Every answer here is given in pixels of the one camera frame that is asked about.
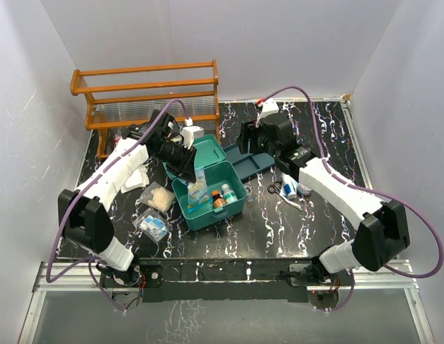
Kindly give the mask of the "blue-white swab bag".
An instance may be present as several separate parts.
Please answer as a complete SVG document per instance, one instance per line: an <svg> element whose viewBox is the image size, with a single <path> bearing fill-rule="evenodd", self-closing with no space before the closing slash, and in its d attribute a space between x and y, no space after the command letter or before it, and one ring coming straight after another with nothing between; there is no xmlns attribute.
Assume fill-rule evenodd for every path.
<svg viewBox="0 0 444 344"><path fill-rule="evenodd" d="M188 210L194 211L209 200L204 167L195 169L196 182L188 184Z"/></svg>

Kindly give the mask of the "bag of cotton balls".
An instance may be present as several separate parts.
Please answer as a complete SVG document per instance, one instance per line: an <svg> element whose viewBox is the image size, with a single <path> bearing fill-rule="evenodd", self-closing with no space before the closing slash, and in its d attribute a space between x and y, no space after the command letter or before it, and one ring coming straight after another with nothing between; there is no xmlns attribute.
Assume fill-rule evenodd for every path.
<svg viewBox="0 0 444 344"><path fill-rule="evenodd" d="M152 182L140 195L140 203L162 213L166 213L175 200L175 194L156 181Z"/></svg>

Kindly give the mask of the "brown bottle orange cap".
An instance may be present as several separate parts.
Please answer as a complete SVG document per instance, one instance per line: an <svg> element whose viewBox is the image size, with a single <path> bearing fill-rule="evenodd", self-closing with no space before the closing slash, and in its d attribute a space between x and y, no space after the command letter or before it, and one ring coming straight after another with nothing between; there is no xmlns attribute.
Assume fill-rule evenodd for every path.
<svg viewBox="0 0 444 344"><path fill-rule="evenodd" d="M213 201L213 207L215 209L221 208L223 206L226 205L226 200L224 199L224 197L220 194L219 191L217 190L213 190L211 192L211 197L212 197L212 201Z"/></svg>

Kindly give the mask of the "white bottle green label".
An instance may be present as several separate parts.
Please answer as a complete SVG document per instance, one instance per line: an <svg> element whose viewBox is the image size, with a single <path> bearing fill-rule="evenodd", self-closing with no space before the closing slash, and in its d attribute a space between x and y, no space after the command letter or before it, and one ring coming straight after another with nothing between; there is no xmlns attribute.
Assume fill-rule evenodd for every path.
<svg viewBox="0 0 444 344"><path fill-rule="evenodd" d="M234 190L230 187L229 184L225 183L221 186L222 192L223 192L223 197L226 201L227 204L232 204L235 203L238 198L236 196L236 193L234 192Z"/></svg>

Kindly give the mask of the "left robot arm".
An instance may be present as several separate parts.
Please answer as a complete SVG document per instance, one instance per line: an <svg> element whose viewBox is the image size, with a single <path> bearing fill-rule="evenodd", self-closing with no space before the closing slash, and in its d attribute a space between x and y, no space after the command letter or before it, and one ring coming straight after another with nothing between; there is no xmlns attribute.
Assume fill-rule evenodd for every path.
<svg viewBox="0 0 444 344"><path fill-rule="evenodd" d="M131 125L91 177L75 190L63 190L59 195L62 236L115 269L116 278L124 285L136 284L141 269L132 263L134 254L115 237L108 215L111 203L149 158L164 163L175 177L195 182L193 141L193 121L186 118L180 127L173 116L163 111L154 111L149 123Z"/></svg>

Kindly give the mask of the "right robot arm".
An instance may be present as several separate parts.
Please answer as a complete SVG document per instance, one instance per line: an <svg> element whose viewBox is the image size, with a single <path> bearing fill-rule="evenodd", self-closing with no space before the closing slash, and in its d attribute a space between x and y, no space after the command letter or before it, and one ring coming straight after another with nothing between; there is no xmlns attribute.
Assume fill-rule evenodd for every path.
<svg viewBox="0 0 444 344"><path fill-rule="evenodd" d="M405 207L358 190L325 165L316 145L297 142L286 114L242 123L237 144L242 153L269 154L280 171L318 193L355 229L354 239L312 258L307 267L310 279L326 285L347 269L364 267L376 272L410 246Z"/></svg>

